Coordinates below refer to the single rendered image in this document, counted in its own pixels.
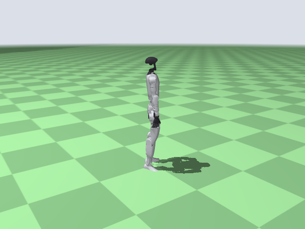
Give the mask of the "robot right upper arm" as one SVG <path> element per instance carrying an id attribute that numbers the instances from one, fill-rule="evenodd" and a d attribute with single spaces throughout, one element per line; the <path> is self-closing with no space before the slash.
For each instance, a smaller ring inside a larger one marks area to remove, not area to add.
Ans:
<path id="1" fill-rule="evenodd" d="M 150 76 L 150 78 L 149 78 L 149 84 L 150 84 L 150 88 L 151 88 L 151 95 L 152 95 L 152 99 L 153 99 L 153 96 L 154 95 L 157 95 L 158 96 L 158 94 L 156 94 L 156 83 L 157 83 L 157 81 L 156 81 L 156 77 L 155 76 Z"/>

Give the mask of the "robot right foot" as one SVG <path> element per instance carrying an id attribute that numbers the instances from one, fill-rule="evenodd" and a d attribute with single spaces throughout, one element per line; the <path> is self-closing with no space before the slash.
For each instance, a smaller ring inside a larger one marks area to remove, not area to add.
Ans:
<path id="1" fill-rule="evenodd" d="M 156 169 L 155 167 L 153 167 L 152 165 L 149 167 L 147 166 L 147 164 L 144 164 L 143 168 L 151 170 L 151 171 L 158 171 L 158 169 Z"/>

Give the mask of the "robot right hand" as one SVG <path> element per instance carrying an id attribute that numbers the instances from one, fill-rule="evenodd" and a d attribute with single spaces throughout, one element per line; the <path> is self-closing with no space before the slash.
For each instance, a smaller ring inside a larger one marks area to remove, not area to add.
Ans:
<path id="1" fill-rule="evenodd" d="M 153 117 L 154 117 L 154 121 L 152 128 L 156 128 L 157 126 L 159 127 L 159 124 L 161 123 L 159 116 L 155 116 L 155 113 L 153 113 Z"/>

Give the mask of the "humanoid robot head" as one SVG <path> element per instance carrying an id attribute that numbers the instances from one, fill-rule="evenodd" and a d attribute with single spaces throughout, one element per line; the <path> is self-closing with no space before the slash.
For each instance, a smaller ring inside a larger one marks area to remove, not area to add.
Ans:
<path id="1" fill-rule="evenodd" d="M 158 61 L 157 58 L 155 57 L 148 57 L 146 60 L 145 60 L 145 63 L 149 63 L 149 65 L 154 65 L 154 68 L 151 68 L 149 69 L 149 72 L 147 73 L 147 75 L 151 74 L 152 72 L 154 72 L 154 70 L 156 71 L 156 65 L 155 63 Z M 153 73 L 155 74 L 155 73 Z"/>

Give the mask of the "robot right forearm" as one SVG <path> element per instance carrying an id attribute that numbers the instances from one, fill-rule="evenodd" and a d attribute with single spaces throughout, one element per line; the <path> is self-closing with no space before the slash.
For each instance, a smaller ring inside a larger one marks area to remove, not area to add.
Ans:
<path id="1" fill-rule="evenodd" d="M 153 104 L 153 113 L 155 113 L 155 116 L 159 116 L 158 99 L 159 97 L 157 95 L 153 96 L 152 104 Z"/>

